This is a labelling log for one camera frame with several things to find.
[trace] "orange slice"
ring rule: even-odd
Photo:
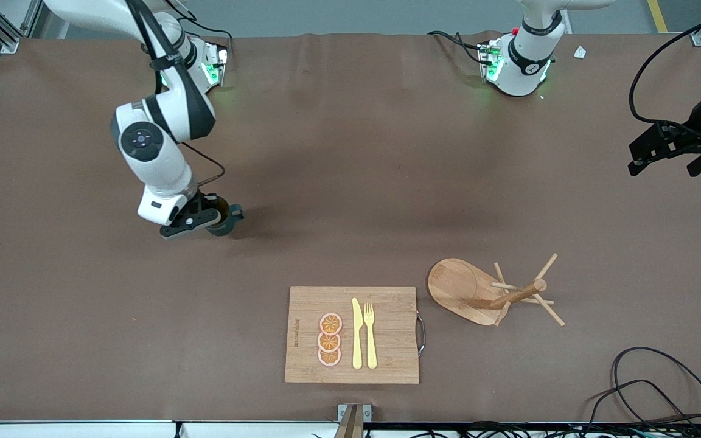
[[[326,313],[326,315],[321,316],[319,327],[321,327],[323,335],[337,335],[343,328],[343,320],[336,313]]]
[[[343,357],[343,355],[340,350],[331,353],[322,352],[321,350],[318,351],[318,361],[320,361],[320,363],[324,366],[337,365],[337,363],[340,362],[341,357]]]
[[[334,353],[340,347],[339,335],[326,335],[325,333],[318,333],[318,347],[322,352]]]

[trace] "plastic fork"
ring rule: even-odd
[[[375,324],[372,302],[364,303],[364,324],[367,326],[367,366],[375,369],[378,367],[378,352],[375,351],[375,336],[372,335],[372,325]]]

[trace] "plastic knife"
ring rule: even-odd
[[[361,306],[358,299],[353,299],[353,367],[361,369],[361,340],[359,332],[364,327],[364,316],[361,313]]]

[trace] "black cable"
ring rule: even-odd
[[[178,9],[178,8],[176,8],[175,5],[172,4],[172,0],[166,0],[166,2],[167,2],[167,5],[169,5],[169,7],[172,8],[173,11],[177,12],[177,14],[180,16],[180,18],[178,18],[178,21],[181,21],[181,20],[184,20],[184,19],[185,19],[185,20],[189,21],[190,23],[193,23],[193,24],[196,25],[197,27],[201,27],[201,28],[204,29],[204,30],[209,30],[209,31],[211,31],[211,32],[217,32],[217,33],[225,33],[225,34],[229,37],[229,41],[230,41],[230,42],[231,42],[231,40],[234,39],[234,37],[231,36],[231,33],[228,33],[228,32],[226,32],[225,30],[222,30],[222,29],[213,29],[213,28],[211,28],[211,27],[206,27],[205,25],[203,25],[203,24],[201,24],[200,22],[198,22],[197,16],[195,16],[195,15],[194,15],[194,12],[191,12],[190,9],[186,9],[186,10],[189,12],[189,14],[191,14],[191,16],[186,16],[186,14],[184,14],[183,11],[181,11],[181,10]]]
[[[686,416],[682,417],[673,417],[673,418],[667,418],[667,419],[662,419],[662,421],[651,421],[651,424],[667,424],[669,422],[679,422],[679,421],[685,421],[687,419],[700,419],[701,414],[687,414]]]
[[[478,45],[472,45],[472,44],[465,43],[464,40],[461,39],[461,35],[458,32],[456,32],[455,36],[450,36],[447,33],[442,32],[441,30],[432,30],[431,32],[427,33],[427,35],[436,35],[436,36],[440,36],[440,37],[441,36],[445,37],[453,44],[461,46],[461,48],[464,49],[464,53],[466,53],[467,56],[469,56],[470,59],[472,59],[473,61],[478,62],[478,64],[483,64],[484,66],[491,65],[491,63],[489,61],[475,58],[475,56],[473,56],[472,53],[470,53],[469,49],[471,48],[471,49],[478,50]]]
[[[223,29],[213,29],[213,28],[211,28],[211,27],[206,27],[205,25],[200,24],[200,23],[198,23],[198,22],[195,22],[194,20],[189,19],[188,17],[180,17],[180,18],[178,18],[178,21],[181,21],[181,20],[187,20],[188,22],[194,24],[194,25],[197,26],[197,27],[201,27],[201,28],[204,29],[204,30],[209,30],[209,31],[211,31],[211,32],[217,32],[217,33],[225,33],[226,36],[229,37],[229,40],[233,40],[233,39],[234,39],[234,37],[231,36],[231,33],[228,33],[228,31],[225,31],[225,30],[223,30]]]
[[[490,432],[489,435],[484,436],[484,438],[491,438],[498,433],[504,435],[504,438],[511,438],[509,433],[512,433],[512,438],[520,438],[518,431],[523,431],[527,438],[531,438],[529,432],[513,424],[503,424],[500,422],[474,422],[472,427],[480,427],[485,430],[484,433]]]
[[[648,67],[649,64],[651,64],[651,61],[654,60],[657,56],[659,56],[659,53],[664,52],[664,50],[667,47],[670,47],[673,45],[676,41],[679,41],[679,39],[682,39],[683,37],[689,35],[690,33],[695,32],[696,30],[701,29],[701,23],[696,25],[695,27],[690,28],[689,30],[685,30],[682,33],[676,35],[675,37],[672,37],[669,41],[665,42],[664,44],[661,45],[661,47],[657,48],[655,52],[651,53],[651,56],[646,59],[645,62],[643,62],[643,65],[640,66],[640,70],[637,71],[637,75],[635,75],[634,80],[632,80],[632,85],[629,87],[629,111],[632,112],[632,116],[635,117],[635,119],[640,120],[640,122],[646,122],[646,123],[666,123],[670,125],[674,125],[675,127],[681,128],[681,130],[684,130],[688,133],[692,133],[696,136],[701,137],[701,133],[692,130],[692,128],[685,127],[684,125],[676,122],[671,122],[669,120],[662,120],[662,119],[648,119],[648,117],[643,117],[640,116],[640,114],[637,112],[637,108],[635,108],[635,89],[637,89],[637,83],[640,80],[640,77],[642,77],[643,72],[645,69]]]
[[[178,12],[179,16],[185,17],[186,15],[183,13],[183,11],[178,10],[178,8],[175,7],[175,5],[172,4],[172,0],[167,0],[167,5],[169,5],[170,8],[172,8],[173,11]],[[191,12],[191,9],[186,8],[186,11],[191,14],[191,20],[197,21],[197,16],[194,15],[194,12]]]
[[[619,393],[619,394],[620,394],[620,393],[621,393],[621,390],[624,389],[624,388],[626,388],[626,386],[635,385],[635,384],[637,384],[637,383],[647,383],[648,385],[653,386],[653,388],[659,393],[659,395],[661,395],[662,397],[664,397],[664,399],[668,402],[668,404],[670,404],[671,406],[674,406],[674,403],[673,403],[673,402],[671,401],[671,399],[664,393],[664,391],[662,391],[662,390],[659,388],[659,386],[657,386],[655,383],[650,382],[650,380],[645,380],[645,379],[631,380],[631,381],[626,382],[626,383],[623,383],[623,384],[621,384],[621,385],[618,385],[618,384],[616,383],[616,385],[615,385],[614,388],[611,388],[611,389],[609,389],[609,390],[607,390],[607,391],[604,391],[604,393],[602,394],[602,396],[599,397],[599,398],[596,400],[595,405],[593,405],[593,409],[591,410],[591,417],[589,418],[589,422],[588,422],[588,424],[587,424],[587,426],[586,426],[586,429],[583,430],[583,431],[581,431],[581,433],[579,433],[579,437],[580,437],[580,438],[584,438],[584,437],[586,436],[586,434],[589,433],[589,430],[591,430],[591,428],[593,427],[593,422],[595,422],[595,418],[596,418],[596,411],[598,410],[599,405],[602,403],[602,401],[604,401],[604,399],[606,399],[607,397],[609,397],[609,396],[611,396],[612,394],[615,394],[615,393]],[[635,417],[640,418],[640,417],[637,415],[636,412],[632,411],[632,413],[634,414]],[[667,434],[667,433],[663,433],[663,434],[666,435],[666,436],[670,436],[671,438],[679,438],[678,436],[672,436],[672,435],[669,435],[669,434]]]
[[[223,164],[221,164],[221,163],[219,163],[218,161],[215,161],[214,159],[208,157],[208,156],[205,155],[205,153],[203,153],[201,150],[198,150],[197,148],[191,146],[190,144],[187,144],[187,142],[181,142],[181,144],[183,144],[183,146],[189,148],[190,150],[194,151],[194,153],[196,153],[198,156],[200,156],[200,157],[204,158],[205,160],[207,160],[207,161],[209,161],[209,162],[215,164],[216,166],[220,167],[220,173],[219,173],[218,175],[214,175],[214,176],[212,176],[212,177],[209,177],[209,178],[207,178],[207,179],[204,179],[204,180],[200,181],[200,182],[197,184],[198,187],[201,187],[201,186],[203,186],[203,185],[205,185],[205,184],[209,184],[209,183],[211,183],[211,182],[214,182],[214,181],[216,181],[218,178],[220,178],[220,177],[222,177],[223,175],[226,174],[226,167],[224,167]]]
[[[629,352],[634,352],[634,351],[638,351],[638,350],[653,352],[653,353],[656,353],[657,355],[661,355],[661,356],[664,356],[665,358],[668,358],[669,360],[673,361],[673,363],[675,363],[677,366],[679,366],[681,369],[683,369],[685,372],[690,374],[691,377],[693,377],[694,380],[696,380],[696,382],[699,383],[699,386],[701,386],[701,379],[699,378],[699,376],[697,376],[695,374],[695,372],[691,371],[691,369],[688,366],[684,365],[681,361],[677,360],[676,358],[672,357],[671,355],[668,355],[667,353],[662,352],[662,351],[657,350],[657,349],[651,349],[651,347],[631,347],[631,349],[626,349],[623,352],[619,353],[618,356],[616,356],[615,360],[613,361],[613,366],[612,366],[613,383],[615,384],[616,388],[618,388],[618,365],[620,365],[621,360],[624,358],[625,355],[629,354]],[[669,399],[669,397],[665,396],[662,393],[662,391],[660,391],[660,394],[662,394],[662,397],[664,397],[665,400],[667,400],[667,402],[671,406],[675,407],[675,404]],[[637,412],[635,412],[634,409],[632,409],[632,406],[630,406],[629,402],[626,401],[626,398],[624,397],[623,392],[618,391],[618,397],[621,399],[624,406],[626,406],[626,408],[629,410],[629,412],[632,413],[632,415],[637,417],[637,419],[639,419],[641,422],[643,422],[646,426],[650,426],[651,428],[653,428],[653,426],[649,422],[645,421],[642,417],[640,417],[637,414]],[[677,411],[681,416],[684,415],[684,413],[681,410],[677,409]],[[694,427],[694,429],[696,429],[696,426],[694,426],[694,424],[690,420],[688,420],[688,422],[692,427]]]
[[[440,37],[442,36],[442,37],[444,37],[445,39],[448,39],[448,40],[449,40],[450,42],[452,42],[453,44],[459,44],[459,45],[460,45],[460,44],[464,44],[464,46],[467,47],[467,48],[475,48],[475,49],[478,48],[478,46],[473,46],[473,45],[471,45],[471,44],[467,44],[467,43],[464,43],[464,42],[459,42],[459,40],[457,40],[457,39],[454,38],[453,36],[450,36],[450,35],[448,35],[447,33],[443,32],[443,31],[441,31],[441,30],[432,30],[431,32],[427,33],[427,35],[437,35],[437,36],[440,36]]]
[[[180,438],[181,430],[183,430],[183,422],[175,422],[175,438]]]
[[[481,437],[482,438],[491,438],[492,436],[496,435],[497,433],[499,433],[499,432],[496,430],[485,430],[478,435],[478,438],[481,438]]]
[[[475,58],[475,56],[473,56],[470,53],[470,49],[467,48],[467,44],[464,44],[464,40],[461,39],[461,35],[459,35],[458,32],[456,32],[456,39],[459,40],[459,42],[461,43],[461,48],[464,49],[464,53],[466,53],[467,56],[470,57],[470,59],[472,59],[475,62],[478,62],[478,64],[483,64],[484,66],[491,65],[490,61],[484,61],[483,59]]]
[[[128,10],[131,12],[131,16],[134,18],[134,23],[136,23],[140,35],[142,35],[142,40],[145,42],[145,47],[148,49],[150,60],[155,60],[156,51],[153,50],[153,42],[150,41],[150,34],[148,33],[147,28],[145,28],[145,22],[142,21],[142,16],[140,15],[138,9],[134,7],[134,4],[129,0],[126,0],[126,5],[128,5]],[[159,92],[161,92],[161,73],[158,70],[153,70],[153,75],[156,80],[156,91],[153,93],[159,94]]]
[[[445,435],[442,435],[442,433],[437,433],[433,430],[430,430],[426,433],[419,433],[418,435],[413,435],[410,438],[421,438],[421,436],[430,436],[431,438],[448,438]]]

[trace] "metal handle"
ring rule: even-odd
[[[421,318],[419,311],[415,311],[415,322],[416,325],[420,323],[420,348],[418,349],[418,357],[424,354],[424,349],[426,348],[426,324],[424,324],[424,319]]]

